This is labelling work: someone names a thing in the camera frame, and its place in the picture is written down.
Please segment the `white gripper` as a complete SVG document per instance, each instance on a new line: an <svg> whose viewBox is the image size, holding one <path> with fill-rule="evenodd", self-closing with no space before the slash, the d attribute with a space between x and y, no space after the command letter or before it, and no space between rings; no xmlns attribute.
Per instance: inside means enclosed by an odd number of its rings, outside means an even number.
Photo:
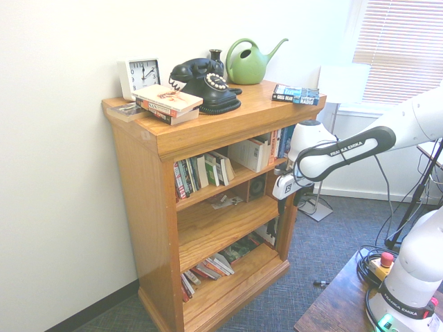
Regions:
<svg viewBox="0 0 443 332"><path fill-rule="evenodd" d="M278 199L279 215L284 214L287 200L286 198L289 195L296 192L293 198L293 205L295 207L298 207L298 204L302 198L302 191L299 189L302 189L304 187L311 187L313 184L313 181L308 180L303 176L294 176L292 173L280 175L279 177L277 177L273 187L272 195L276 199Z"/></svg>

